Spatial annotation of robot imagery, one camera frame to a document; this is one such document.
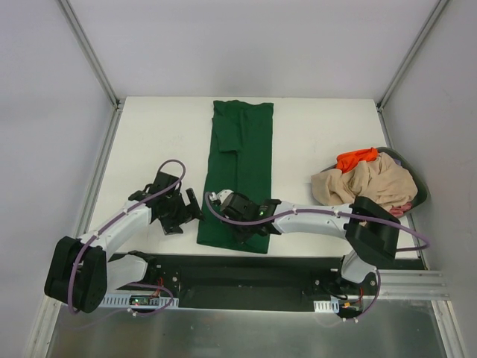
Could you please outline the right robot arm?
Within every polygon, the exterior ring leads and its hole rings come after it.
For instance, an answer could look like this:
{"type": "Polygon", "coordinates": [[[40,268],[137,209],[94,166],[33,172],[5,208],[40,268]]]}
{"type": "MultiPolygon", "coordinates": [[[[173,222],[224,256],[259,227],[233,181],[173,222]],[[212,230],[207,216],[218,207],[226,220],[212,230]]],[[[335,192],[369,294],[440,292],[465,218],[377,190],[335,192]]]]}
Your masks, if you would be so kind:
{"type": "Polygon", "coordinates": [[[222,221],[229,224],[237,241],[252,236],[312,233],[333,236],[352,248],[335,276],[337,289],[353,294],[378,266],[393,263],[399,238],[398,220],[369,198],[331,207],[293,204],[268,199],[261,204],[224,189],[209,197],[218,205],[222,221]]]}

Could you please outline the green t shirt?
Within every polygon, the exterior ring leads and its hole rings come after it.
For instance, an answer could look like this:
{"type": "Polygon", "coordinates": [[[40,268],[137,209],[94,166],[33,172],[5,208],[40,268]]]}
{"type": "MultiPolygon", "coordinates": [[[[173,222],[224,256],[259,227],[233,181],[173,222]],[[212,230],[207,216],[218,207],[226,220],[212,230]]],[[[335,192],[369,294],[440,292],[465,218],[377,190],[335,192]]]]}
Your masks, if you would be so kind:
{"type": "MultiPolygon", "coordinates": [[[[214,101],[212,133],[204,192],[231,189],[261,204],[271,198],[272,103],[214,101]]],[[[270,239],[252,236],[238,242],[232,228],[211,214],[204,204],[205,219],[199,222],[197,244],[266,254],[270,239]]]]}

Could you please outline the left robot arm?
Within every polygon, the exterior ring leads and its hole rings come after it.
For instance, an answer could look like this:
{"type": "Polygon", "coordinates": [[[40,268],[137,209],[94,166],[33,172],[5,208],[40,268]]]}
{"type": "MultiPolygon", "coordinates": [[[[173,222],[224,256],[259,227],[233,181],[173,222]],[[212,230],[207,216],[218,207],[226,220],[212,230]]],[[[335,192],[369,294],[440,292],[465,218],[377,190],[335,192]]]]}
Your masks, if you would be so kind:
{"type": "Polygon", "coordinates": [[[78,238],[60,239],[45,281],[45,295],[75,312],[91,313],[111,290],[133,284],[152,289],[161,278],[156,257],[140,251],[118,259],[113,256],[154,222],[160,223],[165,235],[175,235],[183,233],[183,224],[204,218],[194,190],[181,186],[179,177],[158,171],[153,183],[131,194],[98,229],[78,238]]]}

